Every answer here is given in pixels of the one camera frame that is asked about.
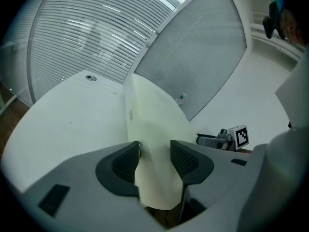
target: wooden floor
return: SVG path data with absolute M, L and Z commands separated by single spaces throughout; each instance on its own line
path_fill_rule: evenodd
M 4 103 L 13 96 L 2 84 L 0 84 L 0 93 Z M 0 159 L 12 131 L 28 110 L 29 107 L 16 99 L 0 117 Z

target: white cardboard box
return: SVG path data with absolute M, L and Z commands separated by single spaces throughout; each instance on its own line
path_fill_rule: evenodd
M 238 150 L 249 144 L 249 136 L 247 126 L 235 126 L 227 129 L 227 133 L 231 134 L 235 140 L 235 150 Z

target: round metal grommet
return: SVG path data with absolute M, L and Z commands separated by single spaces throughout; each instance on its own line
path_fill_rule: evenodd
M 89 80 L 89 81 L 96 81 L 97 80 L 97 78 L 93 75 L 87 75 L 86 79 Z

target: small bottle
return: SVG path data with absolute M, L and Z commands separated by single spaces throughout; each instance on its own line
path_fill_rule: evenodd
M 183 93 L 179 98 L 175 100 L 175 102 L 177 103 L 177 105 L 181 106 L 183 104 L 184 99 L 187 97 L 188 95 L 186 93 Z

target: person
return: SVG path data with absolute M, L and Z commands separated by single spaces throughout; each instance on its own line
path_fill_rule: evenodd
M 307 39 L 297 23 L 293 13 L 283 0 L 273 1 L 269 5 L 269 16 L 263 20 L 266 36 L 271 39 L 276 29 L 283 40 L 290 40 L 293 44 L 305 46 Z

